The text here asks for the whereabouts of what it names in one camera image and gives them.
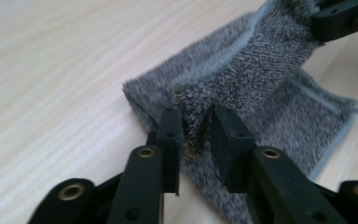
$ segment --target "cloth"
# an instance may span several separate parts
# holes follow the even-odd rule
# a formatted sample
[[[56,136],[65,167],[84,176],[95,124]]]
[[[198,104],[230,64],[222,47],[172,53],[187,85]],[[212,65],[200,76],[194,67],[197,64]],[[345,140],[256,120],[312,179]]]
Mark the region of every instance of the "cloth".
[[[269,0],[124,84],[147,132],[161,111],[183,114],[181,170],[230,223],[248,223],[245,194],[222,187],[210,152],[213,105],[233,109],[259,146],[279,148],[310,179],[345,137],[356,101],[331,94],[300,69],[322,43],[310,33],[313,0]]]

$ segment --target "towel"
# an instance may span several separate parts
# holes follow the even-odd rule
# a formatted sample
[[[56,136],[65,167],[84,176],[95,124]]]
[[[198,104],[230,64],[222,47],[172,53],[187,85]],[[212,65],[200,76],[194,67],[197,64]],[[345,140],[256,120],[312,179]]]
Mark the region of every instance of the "towel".
[[[279,148],[313,179],[358,114],[355,100],[321,88],[300,66],[323,43],[310,32],[315,0],[268,0],[124,83],[123,91],[147,132],[161,111],[179,107],[181,170],[230,223],[252,222],[246,194],[230,194],[213,164],[214,105],[234,110],[258,146]]]

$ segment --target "wood grain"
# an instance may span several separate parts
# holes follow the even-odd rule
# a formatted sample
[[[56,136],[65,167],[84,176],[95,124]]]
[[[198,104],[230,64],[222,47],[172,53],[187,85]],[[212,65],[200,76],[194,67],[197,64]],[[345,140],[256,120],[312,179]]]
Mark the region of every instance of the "wood grain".
[[[120,173],[145,143],[122,83],[262,2],[0,0],[0,224],[26,223],[65,179]],[[358,99],[358,34],[304,68]],[[318,182],[345,179],[358,179],[358,119]],[[166,223],[224,223],[185,176],[181,197],[166,199]]]

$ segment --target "table surface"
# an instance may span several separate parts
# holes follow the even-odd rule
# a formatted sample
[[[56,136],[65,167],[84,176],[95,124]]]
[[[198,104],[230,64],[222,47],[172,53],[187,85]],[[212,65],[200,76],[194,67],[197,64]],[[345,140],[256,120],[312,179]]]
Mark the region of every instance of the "table surface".
[[[0,224],[26,223],[72,177],[122,172],[146,133],[121,90],[261,0],[0,0]],[[317,49],[303,68],[358,100],[358,33]],[[358,118],[317,182],[358,179]],[[182,176],[166,223],[225,223]]]

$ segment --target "folded cloth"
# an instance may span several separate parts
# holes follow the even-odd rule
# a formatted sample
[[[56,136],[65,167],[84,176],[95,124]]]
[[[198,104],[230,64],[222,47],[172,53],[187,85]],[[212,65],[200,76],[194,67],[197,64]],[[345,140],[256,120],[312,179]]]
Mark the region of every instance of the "folded cloth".
[[[213,105],[233,109],[259,146],[277,147],[310,179],[349,131],[356,101],[331,94],[300,69],[321,45],[310,33],[314,0],[269,0],[124,84],[147,132],[160,113],[183,114],[181,169],[230,223],[247,223],[246,195],[222,187],[210,152]]]

